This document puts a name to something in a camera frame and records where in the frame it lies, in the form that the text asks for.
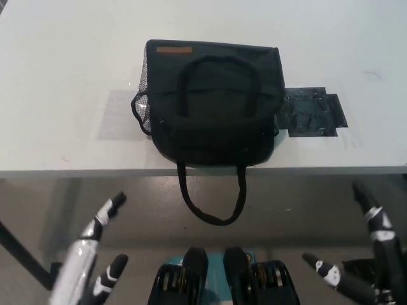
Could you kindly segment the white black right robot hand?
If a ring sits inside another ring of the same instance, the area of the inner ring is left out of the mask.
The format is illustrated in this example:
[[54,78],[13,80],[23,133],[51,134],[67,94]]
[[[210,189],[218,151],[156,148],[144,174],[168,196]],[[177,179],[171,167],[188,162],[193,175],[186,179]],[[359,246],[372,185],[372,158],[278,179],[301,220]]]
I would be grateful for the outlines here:
[[314,254],[304,253],[302,259],[329,287],[357,304],[406,304],[406,261],[400,239],[383,206],[368,188],[354,181],[352,191],[372,242],[375,282],[370,285]]

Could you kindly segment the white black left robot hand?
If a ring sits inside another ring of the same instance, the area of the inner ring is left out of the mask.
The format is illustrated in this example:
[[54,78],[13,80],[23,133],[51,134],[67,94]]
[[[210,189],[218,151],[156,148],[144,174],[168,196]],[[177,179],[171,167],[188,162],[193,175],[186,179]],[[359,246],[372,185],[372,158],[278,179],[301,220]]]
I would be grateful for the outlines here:
[[115,257],[93,281],[97,249],[104,229],[118,214],[127,196],[120,192],[109,198],[69,247],[48,300],[49,304],[104,304],[122,275],[128,256]]

